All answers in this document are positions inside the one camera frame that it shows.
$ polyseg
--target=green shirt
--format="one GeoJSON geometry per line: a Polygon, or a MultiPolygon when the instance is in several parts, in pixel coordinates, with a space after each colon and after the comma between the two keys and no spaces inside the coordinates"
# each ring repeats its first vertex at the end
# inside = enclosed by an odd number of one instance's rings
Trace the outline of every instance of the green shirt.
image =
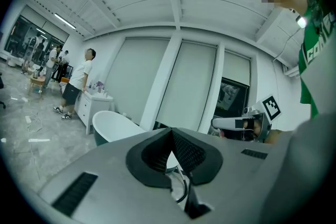
{"type": "MultiPolygon", "coordinates": [[[[303,46],[299,52],[299,72],[302,74],[312,60],[317,57],[324,46],[336,44],[336,40],[331,42],[328,38],[335,29],[335,14],[326,5],[324,0],[310,0],[308,9],[303,16],[307,21],[304,31],[303,46]]],[[[313,119],[318,110],[312,99],[308,88],[301,79],[301,101],[302,104],[311,104],[311,118],[313,119]]]]}

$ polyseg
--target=ceiling light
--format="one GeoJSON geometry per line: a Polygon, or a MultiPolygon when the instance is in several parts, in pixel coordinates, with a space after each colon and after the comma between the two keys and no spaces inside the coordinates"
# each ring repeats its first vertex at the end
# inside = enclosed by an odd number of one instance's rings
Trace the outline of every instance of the ceiling light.
{"type": "Polygon", "coordinates": [[[300,15],[296,18],[295,20],[298,25],[301,27],[301,28],[305,28],[306,25],[307,25],[307,21],[305,18],[301,17],[300,15]]]}
{"type": "Polygon", "coordinates": [[[73,26],[71,23],[67,22],[66,20],[64,20],[61,16],[59,16],[57,13],[55,13],[55,16],[57,18],[59,18],[63,23],[67,24],[68,26],[70,26],[72,29],[76,29],[75,26],[73,26]]]}
{"type": "Polygon", "coordinates": [[[46,34],[46,33],[44,33],[42,30],[40,30],[40,29],[38,29],[38,28],[36,28],[36,30],[37,30],[37,31],[40,31],[42,34],[46,34]]]}

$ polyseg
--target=white roller blind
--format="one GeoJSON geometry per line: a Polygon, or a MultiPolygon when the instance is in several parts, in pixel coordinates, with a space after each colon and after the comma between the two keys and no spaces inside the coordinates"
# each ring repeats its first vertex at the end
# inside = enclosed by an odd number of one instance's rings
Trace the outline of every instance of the white roller blind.
{"type": "Polygon", "coordinates": [[[126,39],[106,79],[118,112],[137,124],[168,43],[167,39],[126,39]]]}
{"type": "Polygon", "coordinates": [[[156,120],[197,131],[215,64],[214,47],[182,42],[156,120]]]}
{"type": "Polygon", "coordinates": [[[225,51],[223,78],[250,86],[250,61],[225,51]]]}
{"type": "Polygon", "coordinates": [[[49,21],[46,21],[44,26],[42,27],[43,30],[51,34],[52,36],[58,38],[59,40],[65,42],[69,36],[68,33],[64,32],[63,30],[59,29],[54,24],[50,23],[49,21]]]}
{"type": "Polygon", "coordinates": [[[21,12],[21,15],[25,17],[27,20],[30,20],[33,24],[37,25],[38,27],[42,27],[47,21],[36,11],[32,10],[28,6],[25,6],[25,8],[21,12]]]}

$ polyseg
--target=gray floor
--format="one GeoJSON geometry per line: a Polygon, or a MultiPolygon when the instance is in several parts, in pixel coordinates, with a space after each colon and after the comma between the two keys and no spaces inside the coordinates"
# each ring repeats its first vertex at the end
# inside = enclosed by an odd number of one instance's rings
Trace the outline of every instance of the gray floor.
{"type": "Polygon", "coordinates": [[[85,134],[85,126],[76,115],[72,120],[62,121],[61,115],[52,110],[61,100],[57,83],[51,82],[40,99],[38,88],[27,94],[29,76],[22,75],[20,69],[0,60],[0,72],[5,84],[0,89],[0,101],[7,106],[6,109],[0,106],[1,152],[17,182],[38,191],[54,174],[96,144],[93,135],[85,134]],[[31,117],[30,125],[26,116],[31,117]],[[41,123],[42,129],[35,132],[41,123]]]}

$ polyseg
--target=white bathtub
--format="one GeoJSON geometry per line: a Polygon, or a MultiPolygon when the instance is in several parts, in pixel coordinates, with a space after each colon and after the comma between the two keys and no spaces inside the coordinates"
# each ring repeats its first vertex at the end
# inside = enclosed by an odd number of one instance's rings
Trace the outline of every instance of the white bathtub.
{"type": "MultiPolygon", "coordinates": [[[[125,116],[112,111],[97,112],[92,123],[97,146],[146,132],[125,116]]],[[[167,169],[175,169],[177,165],[178,161],[172,152],[167,161],[167,169]]]]}

